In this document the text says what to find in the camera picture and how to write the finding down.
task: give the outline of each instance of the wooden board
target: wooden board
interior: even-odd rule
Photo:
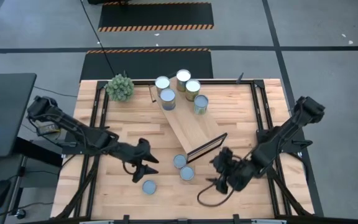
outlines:
[[[280,125],[289,118],[280,80],[265,80],[265,86],[274,125]],[[82,122],[89,123],[95,88],[96,81],[81,82],[74,117]],[[246,155],[257,144],[257,123],[250,88],[246,85],[204,85],[201,93],[209,96],[208,109],[211,116],[221,130],[228,133],[225,145],[238,156]],[[264,114],[262,117],[267,127]],[[209,185],[205,178],[218,176],[208,160],[219,151],[210,152],[191,163],[190,166],[195,169],[195,178],[189,182],[181,180],[172,159],[174,155],[182,153],[183,149],[158,105],[152,103],[148,86],[136,86],[135,96],[130,102],[110,101],[106,126],[120,135],[119,140],[122,142],[136,144],[140,137],[148,139],[152,154],[160,160],[159,164],[149,165],[160,173],[145,176],[134,184],[132,177],[123,171],[121,161],[103,156],[94,195],[93,220],[122,220],[123,215],[130,215],[131,219],[232,218],[234,213],[238,213],[241,218],[273,218],[265,178],[252,179],[243,191],[234,192],[220,207],[208,208],[198,204],[197,193]],[[302,164],[288,155],[282,155],[281,158],[288,188],[307,211],[313,212]],[[77,190],[81,162],[82,157],[76,156],[63,168],[51,216],[59,214]],[[141,185],[149,179],[157,183],[154,195],[142,193]],[[279,191],[277,196],[280,212],[283,213]],[[214,189],[209,189],[201,199],[207,203],[217,203],[224,197]]]
[[[190,152],[219,137],[223,132],[208,110],[203,115],[195,114],[194,102],[188,101],[185,97],[185,92],[180,92],[175,88],[177,85],[176,77],[171,78],[170,83],[172,90],[175,92],[175,109],[170,111],[163,109],[163,101],[158,96],[156,86],[150,88],[151,93],[182,148],[189,155]]]

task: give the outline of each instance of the metal can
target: metal can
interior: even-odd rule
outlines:
[[[180,177],[183,180],[191,180],[194,177],[194,170],[191,167],[185,166],[180,170]]]
[[[176,155],[173,158],[173,165],[178,169],[181,169],[186,164],[187,164],[187,159],[184,155]]]
[[[191,74],[186,69],[177,72],[177,90],[186,91],[186,82],[190,79]]]
[[[161,95],[162,90],[169,88],[169,85],[170,85],[170,81],[168,77],[158,77],[155,80],[155,87],[157,87],[158,96]]]
[[[164,110],[173,110],[175,108],[175,92],[173,90],[162,90],[160,98],[162,100],[162,108],[164,108]]]
[[[197,80],[188,80],[186,83],[186,99],[193,102],[200,92],[201,84]]]
[[[208,97],[204,95],[198,95],[194,99],[194,112],[196,114],[205,114],[208,107]]]

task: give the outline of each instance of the floor mat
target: floor mat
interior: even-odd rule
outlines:
[[[99,22],[100,32],[148,30],[200,30],[214,26],[208,2],[105,3]]]
[[[120,49],[106,50],[106,55],[116,74],[125,70],[131,79],[174,76],[180,69],[189,70],[192,78],[213,78],[211,52],[206,48]],[[88,51],[81,80],[112,77],[103,51]]]

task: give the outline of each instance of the potted plant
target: potted plant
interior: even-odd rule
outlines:
[[[134,84],[125,72],[124,76],[118,74],[112,78],[105,89],[113,101],[128,101],[134,94]]]

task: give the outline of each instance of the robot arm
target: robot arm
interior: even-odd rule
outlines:
[[[287,195],[294,208],[297,208],[296,211],[306,213],[298,206],[295,198],[278,178],[272,168],[272,164],[282,152],[282,147],[288,141],[292,141],[292,137],[302,127],[321,121],[324,116],[324,109],[324,106],[310,97],[299,98],[294,108],[294,115],[283,125],[269,130],[263,136],[261,142],[245,158],[242,159],[233,155],[233,152],[228,147],[224,147],[219,155],[211,161],[216,172],[220,173],[221,176],[218,179],[207,180],[216,186],[217,191],[226,194],[227,184],[232,187],[232,190],[241,191],[247,186],[251,178],[260,178],[267,172],[268,175],[274,178],[283,193]]]
[[[108,130],[101,128],[91,128],[75,118],[64,113],[57,102],[49,97],[36,96],[34,102],[27,109],[30,122],[51,121],[57,126],[67,130],[74,135],[77,142],[85,148],[92,150],[97,154],[108,154],[122,162],[128,162],[136,167],[133,173],[133,182],[138,182],[143,175],[157,174],[158,171],[147,165],[142,165],[142,161],[158,163],[150,153],[150,144],[146,139],[139,139],[137,146],[128,143],[118,142],[119,136]]]

